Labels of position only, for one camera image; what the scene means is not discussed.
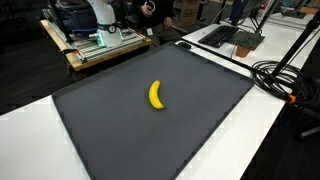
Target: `chair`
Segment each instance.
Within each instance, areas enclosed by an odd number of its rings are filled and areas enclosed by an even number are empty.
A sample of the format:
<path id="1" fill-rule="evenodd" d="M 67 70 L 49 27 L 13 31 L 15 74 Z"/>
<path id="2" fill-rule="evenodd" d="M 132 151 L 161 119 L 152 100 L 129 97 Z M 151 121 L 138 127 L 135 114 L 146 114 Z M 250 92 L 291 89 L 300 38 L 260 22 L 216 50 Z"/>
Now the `chair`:
<path id="1" fill-rule="evenodd" d="M 27 15 L 32 12 L 33 0 L 26 0 L 24 3 L 17 3 L 13 0 L 5 0 L 1 4 L 1 12 L 6 16 L 6 19 L 1 21 L 1 26 L 6 27 L 13 25 L 20 31 L 21 27 L 27 27 Z"/>
<path id="2" fill-rule="evenodd" d="M 318 86 L 318 88 L 320 89 L 320 79 L 317 79 L 315 81 L 316 85 Z M 317 103 L 313 106 L 305 106 L 303 109 L 303 112 L 317 120 L 320 121 L 320 103 Z M 304 140 L 306 137 L 313 135 L 315 133 L 320 132 L 320 126 L 312 128 L 308 131 L 302 132 L 299 134 L 299 138 L 300 140 Z"/>
<path id="3" fill-rule="evenodd" d="M 132 3 L 125 1 L 124 6 L 125 6 L 125 11 L 126 11 L 125 19 L 129 25 L 129 27 L 131 27 L 134 30 L 138 30 L 140 19 L 139 19 L 138 15 L 135 14 L 134 11 L 132 10 Z"/>

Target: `white table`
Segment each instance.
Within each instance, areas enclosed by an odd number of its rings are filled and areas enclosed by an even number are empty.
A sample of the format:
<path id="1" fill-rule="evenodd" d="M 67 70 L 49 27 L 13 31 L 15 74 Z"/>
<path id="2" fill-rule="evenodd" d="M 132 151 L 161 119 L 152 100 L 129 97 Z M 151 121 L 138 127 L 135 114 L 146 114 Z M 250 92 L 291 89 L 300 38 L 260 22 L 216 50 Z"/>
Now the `white table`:
<path id="1" fill-rule="evenodd" d="M 243 24 L 253 27 L 250 20 L 246 20 Z M 211 46 L 198 43 L 200 39 L 202 39 L 204 36 L 212 32 L 217 27 L 219 27 L 218 24 L 212 24 L 194 33 L 183 36 L 182 39 L 191 41 L 195 44 L 208 48 L 224 56 L 231 57 L 231 53 L 234 49 L 234 45 L 232 44 L 225 43 L 220 48 L 213 48 Z M 243 26 L 240 26 L 240 27 L 245 30 L 250 30 L 250 28 L 246 28 Z M 291 28 L 276 26 L 272 24 L 265 24 L 262 30 L 263 30 L 262 35 L 265 36 L 265 39 L 257 47 L 255 51 L 250 52 L 250 54 L 245 58 L 240 58 L 235 55 L 235 52 L 236 52 L 236 49 L 235 49 L 233 52 L 232 58 L 234 60 L 237 60 L 249 66 L 252 66 L 255 62 L 262 61 L 262 60 L 280 61 L 283 58 L 283 56 L 288 52 L 288 50 L 291 48 L 291 46 L 295 43 L 296 39 L 302 33 L 302 30 L 291 29 Z M 317 36 L 299 53 L 299 55 L 296 57 L 292 65 L 297 67 L 303 66 L 305 59 L 309 56 L 314 45 L 319 39 L 319 36 L 320 36 L 320 33 L 318 33 Z"/>
<path id="2" fill-rule="evenodd" d="M 304 30 L 308 22 L 313 18 L 313 16 L 313 14 L 306 14 L 306 16 L 303 19 L 298 19 L 289 16 L 283 16 L 281 13 L 275 13 L 270 15 L 269 19 L 267 20 L 267 23 Z"/>
<path id="3" fill-rule="evenodd" d="M 202 49 L 191 51 L 250 76 L 248 70 Z M 177 179 L 238 180 L 284 103 L 252 88 Z M 51 96 L 0 116 L 0 144 L 1 180 L 89 179 Z"/>

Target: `black cable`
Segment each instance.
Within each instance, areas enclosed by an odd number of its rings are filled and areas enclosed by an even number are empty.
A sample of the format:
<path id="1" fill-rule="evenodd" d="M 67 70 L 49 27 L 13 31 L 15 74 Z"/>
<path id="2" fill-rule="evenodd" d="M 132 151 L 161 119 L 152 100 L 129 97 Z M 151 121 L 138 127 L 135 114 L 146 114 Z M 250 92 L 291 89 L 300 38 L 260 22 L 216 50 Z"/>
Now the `black cable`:
<path id="1" fill-rule="evenodd" d="M 231 52 L 231 59 L 232 59 L 232 55 L 233 55 L 233 52 L 234 52 L 234 49 L 236 48 L 237 46 L 235 45 L 232 49 L 232 52 Z"/>
<path id="2" fill-rule="evenodd" d="M 245 26 L 245 25 L 242 25 L 242 26 L 244 26 L 244 27 L 248 27 L 248 28 L 251 28 L 251 29 L 253 29 L 253 31 L 254 31 L 254 28 L 253 28 L 253 27 Z M 240 30 L 242 30 L 242 31 L 244 31 L 244 32 L 250 32 L 250 31 L 248 31 L 248 30 L 245 30 L 245 29 L 240 28 L 240 27 L 239 27 L 239 25 L 234 26 L 234 27 L 237 27 L 238 29 L 240 29 Z"/>
<path id="3" fill-rule="evenodd" d="M 252 78 L 259 88 L 287 102 L 291 102 L 291 97 L 295 96 L 295 103 L 300 106 L 315 105 L 320 102 L 319 88 L 313 79 L 300 72 L 299 68 L 291 65 L 287 66 L 286 72 L 280 72 L 274 77 L 271 73 L 277 65 L 276 61 L 260 61 L 252 66 Z M 285 90 L 277 78 L 291 83 L 292 88 Z"/>
<path id="4" fill-rule="evenodd" d="M 251 22 L 252 22 L 252 24 L 253 24 L 253 26 L 254 26 L 254 28 L 255 28 L 255 30 L 254 30 L 254 31 L 256 31 L 256 30 L 258 29 L 258 27 L 257 27 L 256 23 L 252 20 L 252 18 L 250 18 L 250 20 L 251 20 Z"/>
<path id="5" fill-rule="evenodd" d="M 214 21 L 219 17 L 219 15 L 223 12 L 223 10 L 227 7 L 227 3 L 221 8 L 221 10 L 218 12 L 218 14 L 216 15 L 216 17 L 214 17 L 214 19 L 212 20 L 211 24 L 214 23 Z"/>
<path id="6" fill-rule="evenodd" d="M 258 20 L 257 20 L 257 19 L 254 19 L 254 21 L 257 23 L 257 27 L 259 27 L 259 26 L 260 26 L 260 23 L 258 22 Z"/>
<path id="7" fill-rule="evenodd" d="M 246 25 L 243 25 L 243 24 L 239 24 L 238 26 L 243 26 L 243 27 L 246 27 L 246 28 L 250 28 L 250 29 L 252 29 L 252 30 L 253 30 L 253 32 L 255 32 L 255 31 L 256 31 L 253 27 L 246 26 Z"/>

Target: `yellow banana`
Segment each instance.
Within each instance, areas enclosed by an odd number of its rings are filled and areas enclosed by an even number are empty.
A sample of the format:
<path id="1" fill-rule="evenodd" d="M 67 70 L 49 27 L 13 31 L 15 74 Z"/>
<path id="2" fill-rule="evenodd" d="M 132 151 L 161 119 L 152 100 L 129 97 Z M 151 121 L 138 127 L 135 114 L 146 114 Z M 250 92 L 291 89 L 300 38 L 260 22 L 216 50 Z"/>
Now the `yellow banana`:
<path id="1" fill-rule="evenodd" d="M 152 83 L 149 89 L 149 101 L 155 109 L 164 109 L 161 101 L 159 100 L 158 90 L 160 87 L 160 81 L 156 80 Z"/>

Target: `black mat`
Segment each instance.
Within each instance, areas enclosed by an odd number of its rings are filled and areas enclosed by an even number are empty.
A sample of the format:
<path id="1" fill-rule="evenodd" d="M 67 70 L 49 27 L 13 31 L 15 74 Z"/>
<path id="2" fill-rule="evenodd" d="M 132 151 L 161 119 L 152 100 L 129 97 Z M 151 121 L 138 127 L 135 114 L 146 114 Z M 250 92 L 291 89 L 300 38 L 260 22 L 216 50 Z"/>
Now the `black mat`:
<path id="1" fill-rule="evenodd" d="M 148 89 L 160 80 L 167 107 Z M 53 94 L 92 179 L 174 179 L 253 81 L 168 44 Z"/>

